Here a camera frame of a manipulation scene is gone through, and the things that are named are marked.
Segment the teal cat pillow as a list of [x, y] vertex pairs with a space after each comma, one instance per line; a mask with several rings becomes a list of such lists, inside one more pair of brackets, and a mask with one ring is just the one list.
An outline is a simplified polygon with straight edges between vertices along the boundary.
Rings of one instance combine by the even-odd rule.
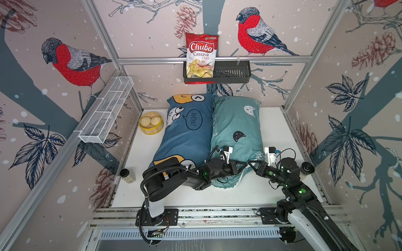
[[230, 161], [264, 161], [258, 100], [223, 96], [214, 100], [211, 148], [232, 147]]

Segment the blue cartoon pillow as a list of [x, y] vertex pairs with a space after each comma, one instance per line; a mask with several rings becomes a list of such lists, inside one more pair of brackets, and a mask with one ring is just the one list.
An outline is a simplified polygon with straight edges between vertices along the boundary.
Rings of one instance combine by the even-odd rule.
[[179, 94], [170, 105], [162, 142], [149, 167], [176, 158], [195, 169], [210, 155], [215, 94]]

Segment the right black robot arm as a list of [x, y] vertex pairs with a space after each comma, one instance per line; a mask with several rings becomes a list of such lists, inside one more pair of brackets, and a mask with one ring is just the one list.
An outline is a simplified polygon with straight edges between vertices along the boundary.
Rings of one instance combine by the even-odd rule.
[[275, 215], [280, 223], [294, 226], [315, 251], [356, 251], [357, 247], [343, 234], [312, 190], [302, 182], [301, 174], [310, 175], [315, 168], [309, 162], [297, 165], [293, 158], [283, 158], [278, 165], [249, 161], [255, 173], [277, 183], [284, 199], [276, 203]]

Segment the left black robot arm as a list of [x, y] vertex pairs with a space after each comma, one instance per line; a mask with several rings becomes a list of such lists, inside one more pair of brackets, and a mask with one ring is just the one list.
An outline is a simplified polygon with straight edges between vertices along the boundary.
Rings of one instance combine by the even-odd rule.
[[248, 166], [245, 162], [207, 160], [200, 167], [190, 168], [177, 158], [163, 161], [143, 173], [140, 189], [144, 195], [143, 207], [155, 219], [164, 216], [164, 198], [180, 186], [204, 190], [213, 181], [239, 175]]

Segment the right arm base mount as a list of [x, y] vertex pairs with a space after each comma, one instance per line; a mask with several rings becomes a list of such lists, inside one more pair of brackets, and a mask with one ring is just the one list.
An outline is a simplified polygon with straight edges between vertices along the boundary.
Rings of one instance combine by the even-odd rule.
[[263, 225], [289, 224], [288, 212], [281, 207], [260, 208], [256, 215], [261, 218]]

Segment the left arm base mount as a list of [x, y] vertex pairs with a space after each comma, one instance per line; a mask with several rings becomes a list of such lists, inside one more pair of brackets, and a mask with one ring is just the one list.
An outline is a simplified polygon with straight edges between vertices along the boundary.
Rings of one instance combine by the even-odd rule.
[[135, 226], [158, 227], [177, 226], [179, 217], [178, 209], [165, 209], [164, 212], [152, 218], [148, 209], [140, 209], [137, 213]]

